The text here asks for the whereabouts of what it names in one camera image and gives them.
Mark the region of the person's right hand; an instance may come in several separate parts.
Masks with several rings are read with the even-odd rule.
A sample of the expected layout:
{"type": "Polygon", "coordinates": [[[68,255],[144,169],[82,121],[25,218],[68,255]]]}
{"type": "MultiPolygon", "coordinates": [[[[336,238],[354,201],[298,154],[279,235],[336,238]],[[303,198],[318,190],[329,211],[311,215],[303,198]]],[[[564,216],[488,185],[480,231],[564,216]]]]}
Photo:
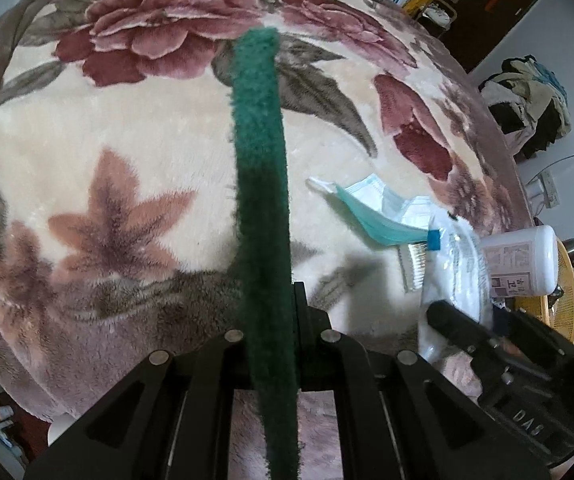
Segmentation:
{"type": "Polygon", "coordinates": [[[444,360],[442,374],[467,398],[477,402],[478,396],[482,393],[482,385],[470,365],[471,362],[472,358],[465,352],[453,354],[444,360]]]}

